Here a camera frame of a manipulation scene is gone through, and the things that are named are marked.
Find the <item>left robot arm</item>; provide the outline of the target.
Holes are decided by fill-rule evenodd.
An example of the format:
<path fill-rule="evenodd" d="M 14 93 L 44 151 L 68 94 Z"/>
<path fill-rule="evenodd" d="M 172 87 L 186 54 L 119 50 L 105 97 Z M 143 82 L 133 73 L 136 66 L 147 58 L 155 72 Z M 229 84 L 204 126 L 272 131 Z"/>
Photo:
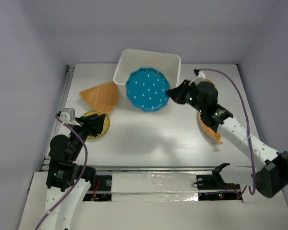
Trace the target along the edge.
<path fill-rule="evenodd" d="M 96 185 L 96 170 L 87 166 L 88 137 L 101 135 L 105 114 L 75 117 L 74 109 L 55 115 L 70 134 L 50 141 L 45 213 L 37 230 L 70 230 L 85 194 Z"/>

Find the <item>blue polka dot plate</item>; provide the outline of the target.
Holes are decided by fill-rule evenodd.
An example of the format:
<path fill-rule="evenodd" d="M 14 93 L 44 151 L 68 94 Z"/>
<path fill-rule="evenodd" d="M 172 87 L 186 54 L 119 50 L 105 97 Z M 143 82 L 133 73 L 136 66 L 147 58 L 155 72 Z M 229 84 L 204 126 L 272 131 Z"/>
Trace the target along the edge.
<path fill-rule="evenodd" d="M 129 75 L 125 88 L 126 97 L 134 107 L 144 112 L 156 112 L 168 104 L 166 91 L 171 85 L 162 72 L 140 68 Z"/>

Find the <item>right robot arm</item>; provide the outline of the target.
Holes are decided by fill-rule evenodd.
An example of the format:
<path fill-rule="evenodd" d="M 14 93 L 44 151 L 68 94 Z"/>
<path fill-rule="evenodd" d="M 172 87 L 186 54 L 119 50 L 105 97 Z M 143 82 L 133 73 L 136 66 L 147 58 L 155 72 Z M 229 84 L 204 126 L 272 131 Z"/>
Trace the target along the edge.
<path fill-rule="evenodd" d="M 166 94 L 175 103 L 189 104 L 196 109 L 207 127 L 250 159 L 250 169 L 238 169 L 228 163 L 217 166 L 211 176 L 215 187 L 222 188 L 234 182 L 252 186 L 264 197 L 272 198 L 288 185 L 288 151 L 279 152 L 253 136 L 248 126 L 243 127 L 218 103 L 218 91 L 212 83 L 195 84 L 185 80 L 178 87 L 167 90 Z"/>

